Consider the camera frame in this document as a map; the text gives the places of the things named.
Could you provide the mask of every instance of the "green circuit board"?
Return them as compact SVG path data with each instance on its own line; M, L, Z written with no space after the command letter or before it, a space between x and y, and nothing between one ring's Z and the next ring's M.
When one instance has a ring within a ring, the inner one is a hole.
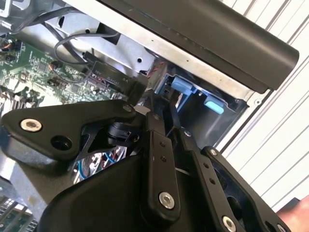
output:
M35 47L13 37L0 38L0 47L14 43L17 49L0 53L0 85L14 93L34 91L42 105L90 102L121 98L117 92L94 74L80 83L68 83L63 79L79 81L85 74L61 64L57 74L49 69L55 59Z
M17 217L19 211L13 210L3 221L2 225L0 226L0 232L3 232L6 230L7 227L11 225L15 217ZM20 229L27 223L29 217L31 215L23 214L21 218L18 220L18 222L10 229L10 232L19 232Z

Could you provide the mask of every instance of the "screw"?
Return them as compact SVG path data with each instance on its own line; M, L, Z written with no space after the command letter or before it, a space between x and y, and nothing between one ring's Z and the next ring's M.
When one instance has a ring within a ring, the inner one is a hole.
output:
M255 105L260 105L262 103L262 100L261 99L256 99L255 101L254 101L254 104Z
M186 135L186 136L188 136L188 137L191 137L192 136L192 134L190 133L190 132L188 132L188 131L184 131L184 134Z
M162 160L162 162L166 162L166 160L167 160L165 156L161 156L160 159Z
M42 124L35 119L27 118L21 121L20 127L29 132L38 132L42 129Z
M128 105L124 105L122 108L123 108L125 111L128 111L128 112L131 112L131 111L132 111L131 107L128 106Z
M278 224L278 228L281 232L286 232L285 228L282 225Z
M213 149L210 149L209 152L213 155L213 156L217 156L217 152Z
M156 120L160 120L159 115L154 115L154 118L155 118Z
M159 201L167 209L173 209L175 207L174 198L168 192L161 192L159 195Z
M236 226L235 226L234 222L229 217L224 216L222 218L222 222L223 222L224 226L227 228L228 231L236 232Z

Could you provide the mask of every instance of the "black bracket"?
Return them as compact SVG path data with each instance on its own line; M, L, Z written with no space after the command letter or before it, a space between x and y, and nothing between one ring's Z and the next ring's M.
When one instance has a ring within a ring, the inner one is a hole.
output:
M141 212L149 224L168 226L180 217L181 207L171 140L165 136L164 121L146 115Z
M115 121L130 122L135 115L135 110L121 100L10 111L1 120L1 148L8 157L32 167L64 171L81 151L85 125L96 123L102 128ZM22 129L25 119L35 119L41 128L36 132Z
M250 187L240 174L227 162L222 154L211 146L202 149L211 163L221 185L224 187L225 197L237 221L246 231L281 232L278 225L286 232L290 232L287 225L263 201L263 199Z

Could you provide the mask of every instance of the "gray cable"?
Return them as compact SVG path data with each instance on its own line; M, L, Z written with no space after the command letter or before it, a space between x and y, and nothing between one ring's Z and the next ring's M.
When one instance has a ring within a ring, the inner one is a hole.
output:
M117 36L118 34L119 33L117 32L116 34L112 34L112 35L109 35L109 34L97 34L97 33L82 33L82 34L71 35L71 36L68 36L67 38L59 41L55 45L54 55L62 63L69 64L69 65L80 65L80 63L69 62L69 61L66 61L66 60L63 60L62 58L60 58L59 55L58 55L58 52L57 52L58 48L60 46L64 45L64 44L68 43L70 40L76 39L78 37L104 37L104 38L110 38L110 37Z
M64 16L64 15L67 15L69 13L81 13L81 14L83 14L83 12L77 10L76 8L74 8L72 6L63 7L59 10L50 11L50 12L47 12L47 13L40 15L33 22L31 22L28 26L34 26L34 25L46 22L46 21L48 21L52 18Z
M37 13L33 14L32 16L26 18L25 21L18 28L12 30L10 32L10 34L15 35L26 27L41 24L41 23L44 23L45 21L48 21L52 18L64 16L64 15L67 15L69 13L81 13L81 14L83 14L82 12L80 12L79 10L75 9L72 6L63 7L59 10L50 11L50 12L47 12L47 13L40 11L40 12L37 12Z
M46 27L46 28L50 31L50 33L52 33L52 35L56 37L56 39L57 39L58 41L62 41L62 40L63 40L63 37L58 33L58 31L57 31L55 28L53 28L52 26L50 26L50 25L47 24L47 23L42 23L42 25L43 25L44 27ZM87 64L88 64L88 62L84 61L84 59L81 58L81 57L74 51L74 49L73 49L73 47L72 47L72 45L71 45L70 43L65 43L63 46L65 47L65 49L66 49L78 62L80 62L81 65L87 65Z

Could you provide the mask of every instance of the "metal siding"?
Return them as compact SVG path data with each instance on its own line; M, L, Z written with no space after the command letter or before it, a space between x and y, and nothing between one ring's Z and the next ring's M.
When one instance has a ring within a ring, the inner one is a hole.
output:
M309 1L223 1L300 52L289 78L224 156L275 211L309 195Z

